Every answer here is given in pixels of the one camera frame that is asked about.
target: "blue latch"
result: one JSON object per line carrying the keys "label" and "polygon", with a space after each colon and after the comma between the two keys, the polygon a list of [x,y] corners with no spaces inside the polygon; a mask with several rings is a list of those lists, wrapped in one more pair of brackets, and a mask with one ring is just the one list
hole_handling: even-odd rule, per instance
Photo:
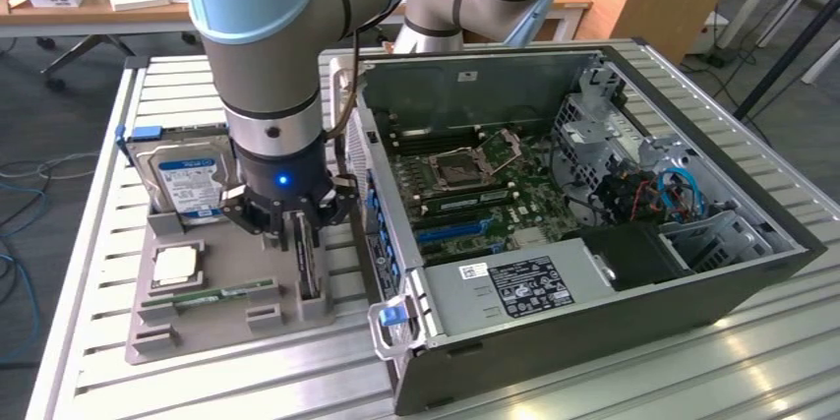
{"label": "blue latch", "polygon": [[387,307],[378,312],[378,323],[382,327],[401,325],[405,322],[407,322],[407,311],[401,305]]}
{"label": "blue latch", "polygon": [[134,127],[130,132],[130,139],[135,142],[153,142],[159,140],[162,136],[162,127],[153,125],[150,127]]}

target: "blue cable on floor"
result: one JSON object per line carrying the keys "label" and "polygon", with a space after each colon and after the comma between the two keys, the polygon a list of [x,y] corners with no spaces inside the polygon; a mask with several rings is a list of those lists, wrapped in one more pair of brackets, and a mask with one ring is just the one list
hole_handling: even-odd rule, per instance
{"label": "blue cable on floor", "polygon": [[[38,189],[10,186],[9,184],[3,184],[1,182],[0,189],[37,194],[39,196],[38,208],[33,212],[26,222],[22,223],[11,231],[0,234],[0,238],[5,238],[23,231],[38,220],[38,218],[42,217],[46,208],[46,194]],[[15,270],[19,273],[21,279],[23,280],[23,285],[26,287],[26,294],[29,295],[29,302],[31,304],[31,331],[21,345],[11,351],[5,353],[2,356],[0,356],[0,367],[2,367],[3,364],[13,361],[22,353],[25,353],[38,341],[38,333],[41,332],[41,315],[38,309],[38,298],[35,297],[35,290],[31,285],[31,279],[29,278],[29,272],[26,271],[26,268],[23,268],[23,266],[17,261],[14,261],[14,258],[11,258],[9,255],[0,254],[0,260],[3,260],[6,265],[11,265],[11,270]]]}
{"label": "blue cable on floor", "polygon": [[29,279],[26,268],[23,268],[9,255],[0,255],[0,259],[13,265],[14,269],[21,274],[21,279],[23,280],[23,285],[26,286],[26,293],[29,294],[29,302],[31,304],[31,331],[29,332],[29,336],[21,345],[0,356],[0,366],[2,366],[3,363],[13,361],[17,356],[25,353],[34,346],[35,341],[38,340],[38,332],[41,331],[41,315],[38,314],[38,299],[35,298],[35,290],[31,287],[31,280]]}

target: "gray parts tray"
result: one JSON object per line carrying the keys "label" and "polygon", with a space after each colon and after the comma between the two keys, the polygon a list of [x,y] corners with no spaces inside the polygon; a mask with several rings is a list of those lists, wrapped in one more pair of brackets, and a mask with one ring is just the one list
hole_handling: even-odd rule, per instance
{"label": "gray parts tray", "polygon": [[[333,323],[322,244],[311,251],[319,297],[301,300],[290,233],[289,250],[281,251],[266,244],[271,240],[226,221],[158,236],[146,227],[125,347],[129,364]],[[153,287],[155,255],[178,247],[197,251],[195,275]]]}

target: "power supply label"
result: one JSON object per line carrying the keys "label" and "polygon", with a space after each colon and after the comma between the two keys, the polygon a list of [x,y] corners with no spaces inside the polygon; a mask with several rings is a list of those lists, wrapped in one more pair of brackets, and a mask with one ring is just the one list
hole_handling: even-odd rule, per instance
{"label": "power supply label", "polygon": [[186,159],[157,164],[169,199],[179,215],[190,217],[221,214],[221,184],[211,179],[217,171],[214,159]]}
{"label": "power supply label", "polygon": [[547,256],[487,271],[503,310],[514,319],[574,302]]}

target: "white label sticker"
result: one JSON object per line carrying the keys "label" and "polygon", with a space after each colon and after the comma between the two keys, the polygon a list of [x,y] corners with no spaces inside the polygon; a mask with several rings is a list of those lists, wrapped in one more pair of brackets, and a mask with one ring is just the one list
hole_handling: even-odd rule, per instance
{"label": "white label sticker", "polygon": [[474,204],[477,204],[477,199],[469,199],[459,202],[449,202],[447,204],[441,205],[441,210],[459,209],[461,207],[473,206]]}
{"label": "white label sticker", "polygon": [[497,201],[498,199],[503,199],[505,197],[507,197],[506,190],[483,194],[481,196],[481,201],[482,202]]}
{"label": "white label sticker", "polygon": [[166,161],[157,169],[177,213],[193,217],[218,214],[221,184],[211,180],[214,159]]}
{"label": "white label sticker", "polygon": [[461,266],[462,280],[474,279],[475,277],[486,276],[486,263],[478,263],[477,265]]}
{"label": "white label sticker", "polygon": [[463,71],[458,73],[459,83],[471,83],[474,81],[477,81],[477,71]]}

